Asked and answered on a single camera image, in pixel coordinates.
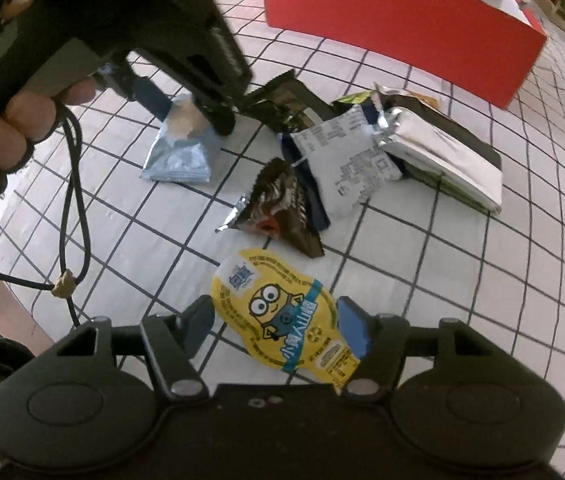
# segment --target cartoon eye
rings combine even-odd
[[[253,316],[262,316],[269,310],[268,304],[262,298],[256,298],[249,304],[249,312]]]
[[[267,303],[271,303],[280,298],[280,290],[278,290],[278,287],[275,285],[267,285],[262,290],[262,297]]]

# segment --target yellow snack package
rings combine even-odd
[[[213,277],[211,297],[249,354],[269,367],[307,368],[340,389],[358,366],[338,331],[338,309],[329,291],[271,251],[244,250],[224,261]]]

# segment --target dark green snack package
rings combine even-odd
[[[247,94],[238,109],[277,134],[301,132],[337,115],[331,106],[296,79],[293,69]]]
[[[256,177],[250,196],[242,197],[224,224],[247,233],[285,240],[310,258],[324,256],[320,235],[311,222],[307,194],[290,164],[270,160]]]

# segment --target nutrition label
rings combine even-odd
[[[376,146],[373,127],[359,106],[294,134],[293,139],[309,162],[332,220],[347,215],[384,182],[402,176],[387,153]]]

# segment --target black cord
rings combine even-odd
[[[86,222],[85,202],[83,201],[82,186],[80,185],[80,154],[82,152],[82,128],[76,116],[69,108],[60,102],[56,102],[56,113],[58,115],[58,124],[62,126],[67,140],[67,147],[69,149],[69,160],[71,164],[71,173],[69,175],[69,184],[67,192],[65,193],[65,203],[62,209],[62,220],[60,221],[60,240],[59,240],[59,255],[60,255],[60,273],[61,275],[67,270],[66,260],[66,247],[67,247],[67,221],[69,220],[69,210],[71,206],[71,195],[76,197],[76,208],[78,209],[78,221],[83,235],[84,244],[84,260],[82,269],[75,277],[76,285],[79,285],[85,278],[89,271],[89,262],[91,261],[91,238],[89,237],[89,227]],[[3,282],[13,283],[14,285],[27,286],[29,288],[36,288],[38,290],[52,290],[53,283],[37,283],[23,278],[16,278],[0,272],[0,280]],[[67,298],[67,307],[69,308],[69,315],[74,323],[74,326],[80,326],[78,314],[74,302],[69,296]]]

